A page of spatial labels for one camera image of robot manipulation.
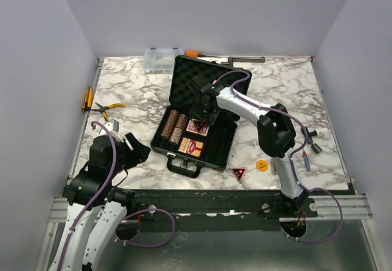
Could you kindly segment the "all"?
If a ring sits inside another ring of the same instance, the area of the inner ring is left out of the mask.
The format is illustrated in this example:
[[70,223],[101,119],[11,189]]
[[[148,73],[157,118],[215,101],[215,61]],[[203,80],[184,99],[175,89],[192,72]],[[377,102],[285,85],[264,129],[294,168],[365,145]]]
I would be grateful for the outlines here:
[[230,170],[234,174],[236,179],[238,181],[241,181],[243,179],[243,177],[244,177],[244,174],[247,171],[247,168],[246,167],[236,167],[236,168],[231,168]]
[[206,123],[204,121],[194,120],[194,125],[196,127],[197,132],[201,132],[205,127]]

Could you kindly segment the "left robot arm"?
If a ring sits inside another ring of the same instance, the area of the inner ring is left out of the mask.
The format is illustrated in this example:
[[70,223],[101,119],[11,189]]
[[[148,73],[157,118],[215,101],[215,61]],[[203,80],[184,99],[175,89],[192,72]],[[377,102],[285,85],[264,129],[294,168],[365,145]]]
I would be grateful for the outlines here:
[[66,225],[50,270],[95,270],[122,219],[135,214],[135,193],[112,179],[145,162],[150,148],[130,132],[123,138],[104,132],[93,140],[89,159],[64,191]]

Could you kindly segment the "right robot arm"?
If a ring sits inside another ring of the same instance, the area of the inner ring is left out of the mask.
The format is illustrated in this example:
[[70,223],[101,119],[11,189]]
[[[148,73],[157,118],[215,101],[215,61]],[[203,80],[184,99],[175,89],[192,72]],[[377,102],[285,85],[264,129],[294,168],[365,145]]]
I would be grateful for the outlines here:
[[190,110],[191,117],[213,125],[221,111],[226,110],[247,120],[257,128],[258,144],[272,158],[281,183],[281,205],[279,210],[287,216],[297,216],[304,210],[308,197],[300,182],[298,168],[293,157],[296,132],[293,117],[283,105],[267,105],[226,87],[221,83],[198,86],[190,89],[196,101]]

